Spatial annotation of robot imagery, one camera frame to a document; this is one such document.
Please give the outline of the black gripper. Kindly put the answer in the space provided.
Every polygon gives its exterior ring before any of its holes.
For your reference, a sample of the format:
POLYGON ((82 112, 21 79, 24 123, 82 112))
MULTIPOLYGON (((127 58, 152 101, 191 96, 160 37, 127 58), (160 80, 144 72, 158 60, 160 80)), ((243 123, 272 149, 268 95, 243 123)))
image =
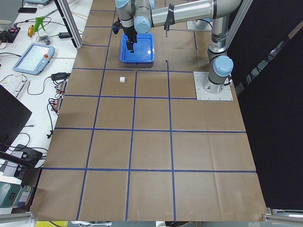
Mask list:
POLYGON ((126 47, 130 53, 134 52, 134 43, 137 43, 137 32, 134 28, 134 25, 131 27, 122 27, 124 34, 127 36, 126 47))

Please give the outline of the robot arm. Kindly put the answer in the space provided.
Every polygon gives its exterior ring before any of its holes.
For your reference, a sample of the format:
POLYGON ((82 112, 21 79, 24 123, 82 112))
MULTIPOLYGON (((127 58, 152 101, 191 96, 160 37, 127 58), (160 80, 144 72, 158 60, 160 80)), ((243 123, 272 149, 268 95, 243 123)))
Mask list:
POLYGON ((117 34, 123 30, 127 37, 127 49, 134 52, 138 34, 146 34, 153 27, 170 26, 210 18, 213 22, 211 43, 208 47, 210 71, 202 82, 203 89, 210 94, 218 94, 226 86, 225 80, 233 70, 233 61, 226 55, 226 39, 230 14, 239 6, 239 0, 197 0, 184 4, 169 4, 164 8, 155 8, 152 0, 117 0, 118 20, 112 25, 117 34))

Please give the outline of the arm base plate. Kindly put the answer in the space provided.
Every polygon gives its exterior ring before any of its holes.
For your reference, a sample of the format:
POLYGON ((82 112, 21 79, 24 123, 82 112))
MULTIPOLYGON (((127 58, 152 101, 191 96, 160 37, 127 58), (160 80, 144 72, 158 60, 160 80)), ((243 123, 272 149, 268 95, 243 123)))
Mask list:
POLYGON ((196 99, 198 101, 233 101, 231 85, 228 78, 223 84, 213 84, 209 72, 194 71, 196 99))
POLYGON ((213 21, 208 18, 187 21, 188 31, 211 32, 212 26, 213 26, 213 21))

